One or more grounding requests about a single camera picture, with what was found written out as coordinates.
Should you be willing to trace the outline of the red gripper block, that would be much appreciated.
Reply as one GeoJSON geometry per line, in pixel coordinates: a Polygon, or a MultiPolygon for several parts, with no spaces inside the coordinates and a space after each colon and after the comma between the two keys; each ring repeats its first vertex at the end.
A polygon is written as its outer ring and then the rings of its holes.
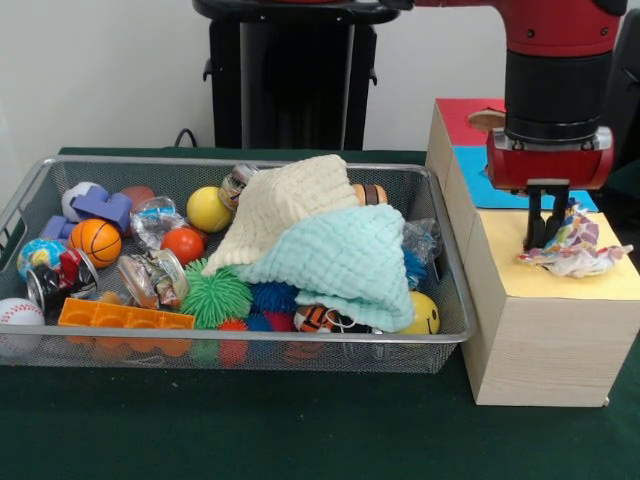
{"type": "Polygon", "coordinates": [[[525,249],[542,248],[545,234],[558,232],[564,223],[569,188],[593,190],[605,183],[614,153],[613,134],[607,127],[598,128],[596,134],[584,142],[561,145],[521,142],[510,138],[502,128],[489,133],[487,157],[491,184],[501,190],[527,188],[525,249]],[[541,186],[550,186],[546,194],[554,198],[546,224],[541,216],[541,186]]]}

